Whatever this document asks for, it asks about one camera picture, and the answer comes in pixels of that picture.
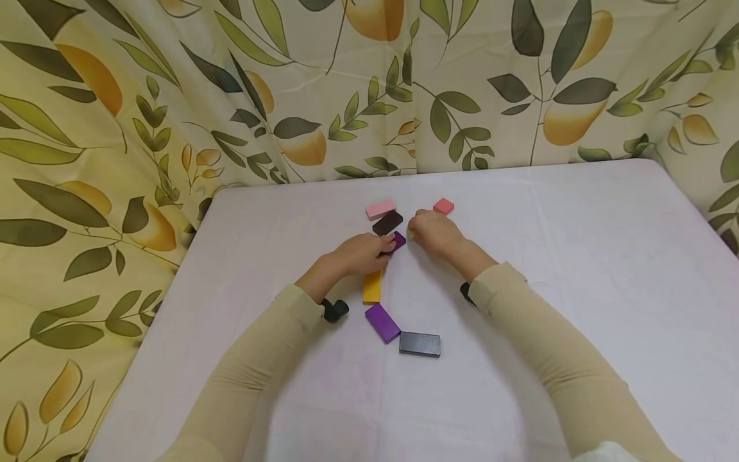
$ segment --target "fabric backdrop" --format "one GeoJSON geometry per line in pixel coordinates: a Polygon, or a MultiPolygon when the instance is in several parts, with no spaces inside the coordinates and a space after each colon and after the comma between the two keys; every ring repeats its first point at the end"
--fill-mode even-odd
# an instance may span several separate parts
{"type": "Polygon", "coordinates": [[[223,187],[645,156],[738,252],[736,1],[6,0],[0,24],[0,461],[82,459],[223,187]]]}

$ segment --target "yellow block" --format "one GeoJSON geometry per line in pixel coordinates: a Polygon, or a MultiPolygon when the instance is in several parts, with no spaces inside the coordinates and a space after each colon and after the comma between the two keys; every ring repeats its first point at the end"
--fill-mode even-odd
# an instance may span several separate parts
{"type": "Polygon", "coordinates": [[[374,305],[380,302],[382,292],[382,270],[367,274],[364,277],[364,295],[362,302],[365,305],[374,305]]]}

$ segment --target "rectangular block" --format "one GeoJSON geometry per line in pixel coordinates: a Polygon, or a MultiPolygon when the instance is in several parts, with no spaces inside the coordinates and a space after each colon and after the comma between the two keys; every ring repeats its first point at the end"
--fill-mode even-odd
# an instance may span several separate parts
{"type": "Polygon", "coordinates": [[[384,217],[385,214],[391,210],[395,210],[395,203],[392,199],[385,199],[376,204],[368,205],[365,211],[367,212],[367,218],[370,220],[376,220],[384,217]]]}
{"type": "Polygon", "coordinates": [[[372,225],[372,230],[378,236],[384,236],[390,234],[390,231],[397,228],[402,222],[403,217],[395,210],[391,210],[380,221],[372,225]]]}
{"type": "Polygon", "coordinates": [[[379,303],[364,312],[367,321],[386,344],[401,334],[401,330],[379,303]]]}
{"type": "Polygon", "coordinates": [[[428,333],[401,332],[401,353],[419,356],[441,356],[441,337],[428,333]]]}
{"type": "Polygon", "coordinates": [[[454,210],[454,203],[442,197],[439,202],[434,204],[434,210],[445,215],[449,215],[454,210]]]}
{"type": "Polygon", "coordinates": [[[367,274],[364,277],[364,294],[362,302],[365,305],[372,305],[380,302],[382,293],[382,270],[367,274]]]}
{"type": "Polygon", "coordinates": [[[406,244],[406,238],[403,237],[403,234],[398,233],[397,231],[392,232],[392,240],[395,241],[395,248],[392,249],[390,252],[383,252],[383,255],[393,255],[396,250],[403,247],[406,244]]]}

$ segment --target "purple block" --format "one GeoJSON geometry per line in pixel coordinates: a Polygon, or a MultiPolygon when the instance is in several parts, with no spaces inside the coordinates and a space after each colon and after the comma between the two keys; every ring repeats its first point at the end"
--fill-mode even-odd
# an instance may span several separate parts
{"type": "Polygon", "coordinates": [[[365,311],[364,315],[386,344],[392,342],[395,337],[401,334],[398,325],[379,303],[374,304],[369,310],[365,311]]]}

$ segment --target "hand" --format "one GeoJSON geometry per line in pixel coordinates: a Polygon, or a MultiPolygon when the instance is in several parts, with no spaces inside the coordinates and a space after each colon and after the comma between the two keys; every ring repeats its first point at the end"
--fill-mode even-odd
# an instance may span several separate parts
{"type": "Polygon", "coordinates": [[[380,254],[395,248],[392,236],[392,234],[387,236],[358,234],[345,240],[327,256],[342,268],[345,276],[374,273],[385,268],[389,261],[388,255],[380,254]]]}
{"type": "Polygon", "coordinates": [[[466,241],[462,231],[445,214],[423,209],[408,222],[408,236],[426,253],[444,259],[466,241]]]}

